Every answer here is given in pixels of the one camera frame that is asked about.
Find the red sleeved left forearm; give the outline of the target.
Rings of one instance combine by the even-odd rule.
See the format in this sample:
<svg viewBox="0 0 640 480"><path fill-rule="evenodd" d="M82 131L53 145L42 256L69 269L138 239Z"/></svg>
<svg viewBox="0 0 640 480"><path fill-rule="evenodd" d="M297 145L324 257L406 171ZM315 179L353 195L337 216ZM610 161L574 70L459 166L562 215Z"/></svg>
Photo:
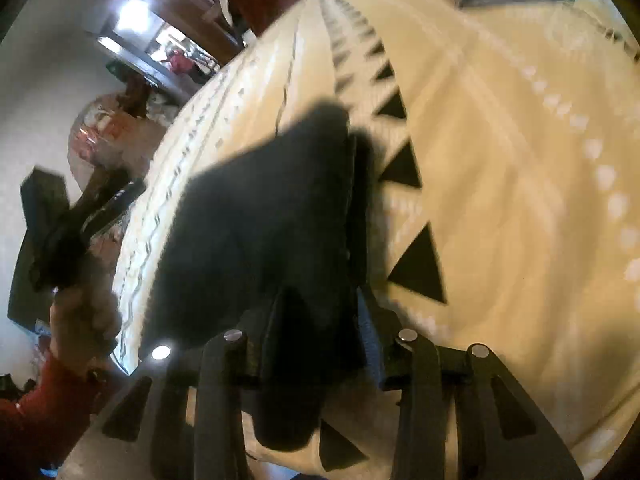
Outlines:
<svg viewBox="0 0 640 480"><path fill-rule="evenodd" d="M34 390L1 401L1 477L43 479L61 466L89 427L99 391L92 375L78 376L48 356Z"/></svg>

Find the person's left hand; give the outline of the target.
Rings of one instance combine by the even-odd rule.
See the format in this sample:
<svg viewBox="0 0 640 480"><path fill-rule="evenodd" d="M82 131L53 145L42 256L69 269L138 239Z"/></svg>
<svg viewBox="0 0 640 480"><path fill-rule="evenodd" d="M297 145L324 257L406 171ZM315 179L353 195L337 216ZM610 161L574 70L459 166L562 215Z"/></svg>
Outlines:
<svg viewBox="0 0 640 480"><path fill-rule="evenodd" d="M102 262L86 255L78 281L59 288L50 307L50 353L79 377L115 348L122 328L117 299Z"/></svg>

